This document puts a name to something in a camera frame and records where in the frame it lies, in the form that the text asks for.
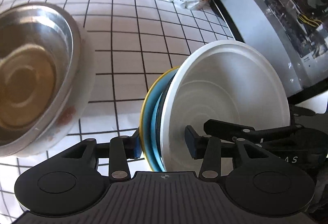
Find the white bowl with yellow rim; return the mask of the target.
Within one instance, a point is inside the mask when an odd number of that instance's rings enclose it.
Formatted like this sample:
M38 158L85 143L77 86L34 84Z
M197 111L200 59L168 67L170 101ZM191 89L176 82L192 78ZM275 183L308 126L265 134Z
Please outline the white bowl with yellow rim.
M152 115L155 109L155 105L159 100L162 92L165 90L165 87L167 87L171 78L174 77L178 69L179 67L172 68L163 73L157 80L155 80L142 104L140 123L138 128L141 148L148 164L150 165L150 168L155 172L164 171L164 167L161 160L157 161L151 143Z

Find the blue ceramic bowl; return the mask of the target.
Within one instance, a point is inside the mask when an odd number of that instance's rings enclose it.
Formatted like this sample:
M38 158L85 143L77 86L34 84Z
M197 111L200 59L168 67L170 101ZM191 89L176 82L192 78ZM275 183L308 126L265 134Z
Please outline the blue ceramic bowl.
M173 80L173 78L174 77L171 78L169 84L167 85L167 87L165 87L165 90L162 92L159 100L157 101L153 115L152 115L152 121L151 121L151 143L152 143L153 150L154 150L157 161L161 160L161 162L162 162L161 147L160 147L161 115L162 115L162 108L163 108L163 104L165 101L165 97L166 97L167 91L170 87L170 84L171 84L171 81Z

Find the tall white ceramic bowl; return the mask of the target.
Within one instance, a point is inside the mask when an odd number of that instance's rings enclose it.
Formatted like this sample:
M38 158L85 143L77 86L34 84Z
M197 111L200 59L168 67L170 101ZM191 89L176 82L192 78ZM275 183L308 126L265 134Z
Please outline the tall white ceramic bowl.
M160 146L166 171L199 172L185 127L204 134L210 119L266 130L288 126L290 111L272 65L245 43L220 40L192 53L171 81L163 104Z

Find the white bowl with pink flowers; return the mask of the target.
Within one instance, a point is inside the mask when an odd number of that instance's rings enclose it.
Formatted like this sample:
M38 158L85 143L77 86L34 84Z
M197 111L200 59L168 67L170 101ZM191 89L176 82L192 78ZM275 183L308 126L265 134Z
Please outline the white bowl with pink flowers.
M63 105L59 107L59 112L55 114L45 131L35 140L29 141L23 149L15 151L13 156L28 157L47 151L61 141L82 116L95 83L95 50L81 24L78 25L78 29L82 43L80 58L72 87Z

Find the stainless steel bowl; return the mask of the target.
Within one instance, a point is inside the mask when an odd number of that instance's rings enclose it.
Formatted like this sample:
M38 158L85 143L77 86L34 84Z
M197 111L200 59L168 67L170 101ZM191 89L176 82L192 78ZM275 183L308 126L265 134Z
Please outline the stainless steel bowl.
M72 87L81 52L77 23L50 3L1 14L1 155L33 141L53 120Z

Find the white checkered tablecloth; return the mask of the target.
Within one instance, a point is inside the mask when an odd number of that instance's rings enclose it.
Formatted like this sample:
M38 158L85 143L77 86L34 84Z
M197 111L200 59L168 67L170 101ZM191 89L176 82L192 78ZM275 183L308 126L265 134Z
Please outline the white checkered tablecloth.
M22 214L17 177L89 137L99 143L131 135L153 82L204 44L231 32L209 6L182 9L165 0L1 0L1 10L27 2L56 4L82 24L95 48L95 85L81 118L53 148L36 156L1 158L1 223Z

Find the white glass pc case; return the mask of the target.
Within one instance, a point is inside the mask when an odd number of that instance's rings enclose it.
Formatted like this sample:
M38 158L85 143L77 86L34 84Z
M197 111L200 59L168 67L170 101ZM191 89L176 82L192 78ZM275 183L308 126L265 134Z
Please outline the white glass pc case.
M327 112L327 0L211 0L234 39L275 68L288 102Z

